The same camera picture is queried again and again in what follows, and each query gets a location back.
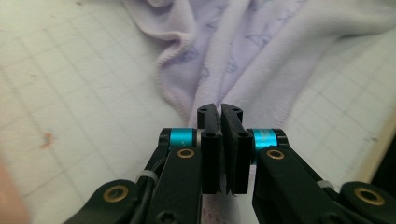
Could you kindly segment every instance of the black plastic part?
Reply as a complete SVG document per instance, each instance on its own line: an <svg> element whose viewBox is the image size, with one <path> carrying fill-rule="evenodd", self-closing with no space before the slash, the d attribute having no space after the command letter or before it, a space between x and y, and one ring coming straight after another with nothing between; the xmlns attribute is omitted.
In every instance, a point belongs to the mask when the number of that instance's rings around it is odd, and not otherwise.
<svg viewBox="0 0 396 224"><path fill-rule="evenodd" d="M293 149L291 149L291 147L282 147L282 148L290 151L290 153L294 157L294 159L296 159L304 167L306 173L309 174L312 177L313 180L315 180L316 182L322 180L320 175L318 175L318 173L315 172L315 170L312 169L312 167L310 165L308 165L308 163L306 163L306 161L303 160L303 158L301 158L300 155L297 152L295 152ZM324 188L323 190L334 201L336 201L336 202L338 201L338 193L335 192L334 189L328 187L328 188Z"/></svg>
<svg viewBox="0 0 396 224"><path fill-rule="evenodd" d="M220 188L220 153L222 134L215 105L203 105L197 110L198 129L201 132L202 192L215 194Z"/></svg>
<svg viewBox="0 0 396 224"><path fill-rule="evenodd" d="M192 129L192 146L197 147L197 130Z"/></svg>
<svg viewBox="0 0 396 224"><path fill-rule="evenodd" d="M284 158L269 157L270 150L280 152ZM253 192L253 208L259 222L351 223L291 151L291 148L268 147L259 154Z"/></svg>
<svg viewBox="0 0 396 224"><path fill-rule="evenodd" d="M119 202L105 201L105 192L116 186L124 186L128 193ZM65 224L124 224L129 223L131 215L138 204L138 187L129 180L115 180L104 184L96 190L85 205Z"/></svg>
<svg viewBox="0 0 396 224"><path fill-rule="evenodd" d="M149 159L145 170L151 170L152 167L157 163L159 160L165 158L168 153L169 143L170 143L170 136L171 136L172 129L166 128L163 129L160 133L158 139L158 146L155 149L154 153L152 153L151 158Z"/></svg>
<svg viewBox="0 0 396 224"><path fill-rule="evenodd" d="M221 105L221 130L224 135L226 192L246 194L253 134L242 126L243 111L233 105Z"/></svg>
<svg viewBox="0 0 396 224"><path fill-rule="evenodd" d="M276 135L277 145L279 147L289 147L289 140L285 132L281 129L273 129L273 131Z"/></svg>
<svg viewBox="0 0 396 224"><path fill-rule="evenodd" d="M183 149L187 149L185 153L193 151L193 156L181 158L179 151ZM146 223L200 223L201 165L202 155L196 147L175 147L170 151Z"/></svg>
<svg viewBox="0 0 396 224"><path fill-rule="evenodd" d="M396 199L384 190L362 182L345 183L340 192L340 203L374 223L396 223Z"/></svg>

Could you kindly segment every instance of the white cable tie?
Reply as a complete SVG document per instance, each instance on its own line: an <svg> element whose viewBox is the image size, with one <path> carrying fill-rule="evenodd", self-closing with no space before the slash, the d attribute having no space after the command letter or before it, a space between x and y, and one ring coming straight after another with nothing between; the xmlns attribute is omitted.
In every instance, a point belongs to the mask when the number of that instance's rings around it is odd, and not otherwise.
<svg viewBox="0 0 396 224"><path fill-rule="evenodd" d="M319 180L317 183L318 183L318 185L320 186L321 189L326 189L326 188L334 189L334 186L328 180Z"/></svg>
<svg viewBox="0 0 396 224"><path fill-rule="evenodd" d="M154 180L154 185L157 185L158 176L157 176L154 172L152 172L152 171L150 171L150 170L142 170L142 171L139 173L139 175L136 177L136 181L135 181L136 183L137 183L137 180L139 180L139 178L140 178L141 176L146 176L146 177L151 178L152 180Z"/></svg>

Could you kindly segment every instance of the red stain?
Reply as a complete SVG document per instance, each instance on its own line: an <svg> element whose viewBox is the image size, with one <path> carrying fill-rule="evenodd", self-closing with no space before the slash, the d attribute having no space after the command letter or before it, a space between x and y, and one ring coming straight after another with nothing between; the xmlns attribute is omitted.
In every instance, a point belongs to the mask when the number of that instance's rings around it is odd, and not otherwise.
<svg viewBox="0 0 396 224"><path fill-rule="evenodd" d="M41 146L41 149L50 147L50 145L52 145L53 142L53 135L51 133L44 133L44 138L46 143L43 146Z"/></svg>

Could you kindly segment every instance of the cable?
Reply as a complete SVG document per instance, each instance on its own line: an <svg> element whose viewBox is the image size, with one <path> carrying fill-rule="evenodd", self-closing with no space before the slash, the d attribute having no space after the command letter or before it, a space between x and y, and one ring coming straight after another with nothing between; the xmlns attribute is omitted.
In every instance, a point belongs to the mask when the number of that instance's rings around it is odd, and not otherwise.
<svg viewBox="0 0 396 224"><path fill-rule="evenodd" d="M136 182L140 179L140 177L146 176L154 181L154 185L158 182L158 176L154 172L150 170L142 170L140 174L136 177Z"/></svg>
<svg viewBox="0 0 396 224"><path fill-rule="evenodd" d="M146 212L149 206L149 202L151 201L152 191L154 190L154 181L151 178L144 176L140 178L146 178L147 182L146 182L145 190L143 192L142 201L139 204L139 206L136 208L136 211L134 212L134 215L131 221L129 222L130 224L143 223L144 218L146 217Z"/></svg>
<svg viewBox="0 0 396 224"><path fill-rule="evenodd" d="M157 175L160 175L165 165L166 158L162 158L158 160L151 168L151 172L154 172ZM143 223L146 218L146 213L148 211L149 202L151 202L152 193L155 188L155 181L152 176L141 175L137 178L138 186L141 186L143 190L143 194L141 197L141 203L136 208L136 211L133 214L133 217L129 224L140 224Z"/></svg>

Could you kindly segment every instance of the wooden edge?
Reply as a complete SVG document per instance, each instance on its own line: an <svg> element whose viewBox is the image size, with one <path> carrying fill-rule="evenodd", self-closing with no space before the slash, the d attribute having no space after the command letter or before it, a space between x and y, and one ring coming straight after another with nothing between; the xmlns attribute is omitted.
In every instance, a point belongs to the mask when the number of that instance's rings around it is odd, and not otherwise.
<svg viewBox="0 0 396 224"><path fill-rule="evenodd" d="M378 141L374 147L367 154L365 162L361 166L361 171L358 173L357 180L365 183L371 183L375 173L388 151L391 141L396 134L396 110L385 122Z"/></svg>

